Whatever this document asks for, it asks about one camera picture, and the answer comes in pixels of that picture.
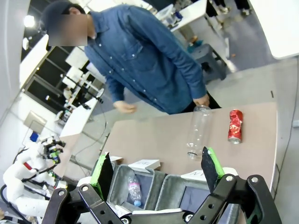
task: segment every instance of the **gray plastic stool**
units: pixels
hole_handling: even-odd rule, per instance
[[[192,53],[192,57],[200,64],[208,63],[209,67],[212,69],[211,71],[207,72],[208,76],[210,76],[210,78],[207,77],[208,81],[216,78],[220,78],[221,80],[226,78],[226,63],[211,47],[211,45],[203,44],[196,48],[196,50]]]

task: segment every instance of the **bottle cap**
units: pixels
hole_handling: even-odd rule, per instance
[[[134,205],[135,205],[136,207],[141,206],[141,201],[134,201]]]

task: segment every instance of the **ear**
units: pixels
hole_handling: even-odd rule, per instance
[[[81,12],[75,7],[71,7],[69,9],[69,11],[70,11],[70,15],[80,15],[81,14]]]

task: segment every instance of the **empty bottle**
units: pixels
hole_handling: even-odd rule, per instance
[[[210,135],[212,110],[207,106],[194,108],[187,140],[187,153],[193,159],[201,159],[202,149],[207,145]]]
[[[134,206],[141,206],[141,192],[140,192],[140,184],[136,179],[135,175],[128,178],[128,189],[131,199],[134,202]]]

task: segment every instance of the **blue shirt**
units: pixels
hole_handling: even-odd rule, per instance
[[[124,88],[168,114],[182,112],[206,94],[200,65],[149,11],[120,5],[91,12],[96,38],[85,53],[107,79],[113,101]]]

